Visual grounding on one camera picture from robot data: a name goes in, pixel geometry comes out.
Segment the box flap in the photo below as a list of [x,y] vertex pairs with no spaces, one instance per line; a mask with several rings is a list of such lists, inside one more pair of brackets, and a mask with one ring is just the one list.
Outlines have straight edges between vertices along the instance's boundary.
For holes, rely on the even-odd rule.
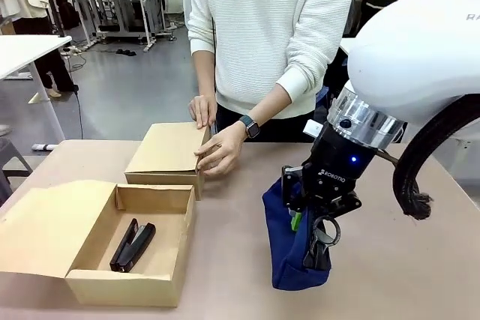
[[193,171],[194,152],[208,136],[209,129],[197,129],[195,123],[153,124],[125,172]]
[[30,190],[0,220],[0,271],[65,277],[116,184]]

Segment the smartwatch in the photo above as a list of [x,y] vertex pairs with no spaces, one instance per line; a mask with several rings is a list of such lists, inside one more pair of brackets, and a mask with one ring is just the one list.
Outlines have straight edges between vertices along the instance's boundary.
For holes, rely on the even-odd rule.
[[260,127],[250,116],[243,115],[239,120],[247,127],[245,132],[250,139],[260,134]]

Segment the sweater sleeve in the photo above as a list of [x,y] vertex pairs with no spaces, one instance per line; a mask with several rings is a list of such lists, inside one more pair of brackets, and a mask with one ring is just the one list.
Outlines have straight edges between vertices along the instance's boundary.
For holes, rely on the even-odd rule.
[[192,11],[188,21],[188,39],[192,54],[199,50],[215,52],[211,17],[209,0],[192,0]]
[[345,28],[352,0],[305,0],[287,47],[285,74],[277,81],[290,99],[322,84]]

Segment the hand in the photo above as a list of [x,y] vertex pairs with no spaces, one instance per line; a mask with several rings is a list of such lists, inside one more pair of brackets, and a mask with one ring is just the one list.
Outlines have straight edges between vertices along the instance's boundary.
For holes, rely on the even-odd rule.
[[196,127],[212,126],[217,116],[217,101],[215,96],[199,95],[188,104],[188,111],[193,120],[196,121]]
[[199,161],[198,170],[203,170],[203,173],[207,176],[228,173],[236,164],[246,138],[245,125],[241,121],[237,121],[218,134],[213,135],[195,153],[197,156],[205,156],[208,151],[216,148],[213,153]]

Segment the beige tabletop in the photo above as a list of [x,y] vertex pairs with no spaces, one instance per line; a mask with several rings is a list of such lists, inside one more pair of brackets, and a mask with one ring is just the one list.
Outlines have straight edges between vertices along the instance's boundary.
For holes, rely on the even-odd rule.
[[[122,171],[138,144],[63,142],[0,214],[32,187],[89,178],[124,182]],[[401,213],[392,165],[375,159],[358,182],[363,207],[338,219],[342,239],[331,250],[327,284],[302,292],[272,288],[261,196],[282,165],[300,164],[309,147],[246,144],[240,167],[207,183],[177,309],[82,307],[64,280],[0,274],[0,319],[478,320],[480,216],[435,160],[418,178],[436,200],[430,219],[417,222]],[[396,155],[402,149],[391,148]]]

